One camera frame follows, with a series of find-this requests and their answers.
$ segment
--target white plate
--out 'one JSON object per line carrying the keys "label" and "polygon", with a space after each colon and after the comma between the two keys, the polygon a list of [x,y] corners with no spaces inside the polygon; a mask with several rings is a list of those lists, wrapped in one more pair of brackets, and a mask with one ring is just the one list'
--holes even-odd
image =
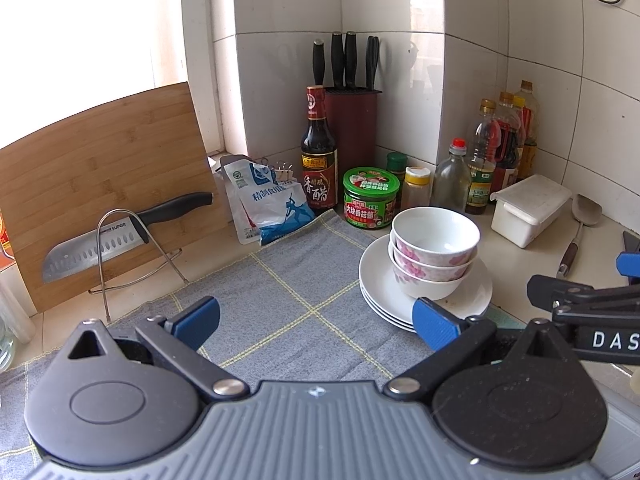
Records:
{"label": "white plate", "polygon": [[367,293],[364,292],[364,290],[361,290],[361,292],[362,292],[362,297],[364,298],[364,301],[367,302],[367,304],[369,305],[370,309],[373,310],[373,312],[378,314],[386,322],[391,323],[393,326],[401,328],[402,330],[406,330],[407,332],[413,332],[415,334],[415,330],[413,329],[413,325],[411,326],[411,328],[409,328],[409,326],[406,323],[403,323],[402,321],[394,319],[391,316],[389,316],[388,314],[386,314],[385,312],[383,312],[382,310],[379,310],[375,306],[375,304],[372,302],[372,300],[367,296]]}
{"label": "white plate", "polygon": [[[385,235],[375,240],[364,251],[358,269],[360,286],[380,310],[392,318],[413,325],[412,310],[415,300],[402,292],[396,283],[393,264],[388,256],[388,244],[389,235]],[[489,270],[478,256],[469,275],[460,286],[436,303],[465,319],[467,316],[483,314],[489,306],[493,292],[494,286]]]}

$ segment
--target bamboo cutting board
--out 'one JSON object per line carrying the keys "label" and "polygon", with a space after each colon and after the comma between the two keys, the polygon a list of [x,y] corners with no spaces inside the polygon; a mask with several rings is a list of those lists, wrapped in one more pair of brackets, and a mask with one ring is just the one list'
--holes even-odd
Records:
{"label": "bamboo cutting board", "polygon": [[[0,210],[39,312],[100,284],[98,267],[43,283],[55,245],[95,229],[108,210],[139,212],[195,191],[212,192],[213,205],[150,227],[167,252],[226,226],[187,83],[91,108],[0,150]],[[158,256],[152,243],[137,247],[106,262],[105,277]]]}

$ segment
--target red knife block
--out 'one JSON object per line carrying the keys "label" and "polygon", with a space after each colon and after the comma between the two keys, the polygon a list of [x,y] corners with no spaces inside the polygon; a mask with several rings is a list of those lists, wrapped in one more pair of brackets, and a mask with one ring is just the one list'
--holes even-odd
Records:
{"label": "red knife block", "polygon": [[327,88],[326,120],[338,145],[338,202],[344,199],[344,173],[376,165],[378,94],[380,90]]}

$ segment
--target wire stand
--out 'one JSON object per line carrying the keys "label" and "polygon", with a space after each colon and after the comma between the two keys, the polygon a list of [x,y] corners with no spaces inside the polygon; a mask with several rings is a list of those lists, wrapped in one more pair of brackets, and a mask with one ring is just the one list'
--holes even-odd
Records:
{"label": "wire stand", "polygon": [[169,255],[167,253],[165,253],[164,250],[162,250],[162,247],[160,247],[158,242],[156,242],[156,239],[151,234],[151,232],[149,232],[149,229],[146,227],[146,225],[140,219],[140,217],[137,214],[135,214],[133,211],[130,211],[128,209],[112,209],[111,211],[109,211],[107,214],[105,214],[100,219],[100,221],[98,222],[98,229],[97,229],[96,235],[95,235],[95,241],[96,241],[96,244],[97,244],[98,248],[101,247],[101,245],[100,245],[100,229],[102,228],[102,224],[104,223],[104,221],[109,216],[111,216],[112,214],[115,214],[115,213],[125,213],[125,214],[135,218],[138,221],[138,223],[142,226],[142,228],[145,230],[147,236],[149,237],[149,240],[151,240],[154,243],[156,248],[158,248],[158,251],[160,251],[162,256],[164,256],[165,262],[163,262],[162,265],[160,265],[157,269],[152,270],[150,273],[146,274],[145,276],[142,276],[141,278],[133,280],[132,282],[124,283],[123,285],[106,287],[106,286],[104,286],[104,271],[102,270],[102,251],[101,250],[96,251],[97,254],[98,254],[98,271],[100,272],[100,289],[89,290],[89,294],[100,294],[100,293],[102,293],[102,299],[104,301],[104,313],[107,316],[107,323],[111,322],[111,316],[109,314],[109,304],[107,302],[107,291],[108,290],[118,290],[120,288],[125,288],[126,286],[133,285],[135,283],[139,283],[142,280],[148,278],[149,276],[153,276],[156,272],[158,272],[158,270],[162,269],[166,264],[169,264],[169,265],[171,265],[173,267],[173,269],[175,270],[176,274],[178,274],[178,276],[180,276],[181,280],[184,282],[185,285],[187,285],[189,283],[189,280],[187,280],[182,275],[180,270],[178,270],[178,267],[176,267],[175,264],[174,264],[174,259],[176,259],[180,254],[182,254],[182,249],[178,249],[177,251],[174,251],[172,253],[172,256],[169,257]]}

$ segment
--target bowl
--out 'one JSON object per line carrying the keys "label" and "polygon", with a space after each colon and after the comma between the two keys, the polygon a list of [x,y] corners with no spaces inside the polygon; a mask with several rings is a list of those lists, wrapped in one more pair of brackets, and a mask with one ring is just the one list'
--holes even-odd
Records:
{"label": "bowl", "polygon": [[415,262],[457,267],[471,258],[480,230],[469,218],[439,207],[414,207],[392,223],[396,247]]}
{"label": "bowl", "polygon": [[422,280],[429,280],[430,282],[452,282],[461,278],[465,273],[466,268],[471,265],[473,260],[478,256],[478,248],[473,249],[471,257],[466,264],[455,267],[437,267],[427,264],[422,264],[412,260],[408,256],[405,256],[400,252],[400,249],[395,245],[396,239],[393,232],[389,244],[392,246],[394,252],[394,258],[396,263],[406,272],[412,275],[414,278],[420,278]]}
{"label": "bowl", "polygon": [[462,277],[458,278],[457,280],[453,280],[452,282],[430,282],[429,280],[415,278],[414,276],[411,276],[410,274],[404,272],[404,270],[402,270],[402,267],[400,267],[394,259],[394,251],[392,247],[393,245],[390,243],[388,245],[388,254],[391,263],[393,263],[394,265],[396,282],[398,283],[400,290],[402,290],[411,298],[421,298],[424,296],[433,301],[446,298],[449,294],[451,294],[458,288],[460,283],[462,283],[468,276],[469,270],[473,267],[473,264],[469,265]]}

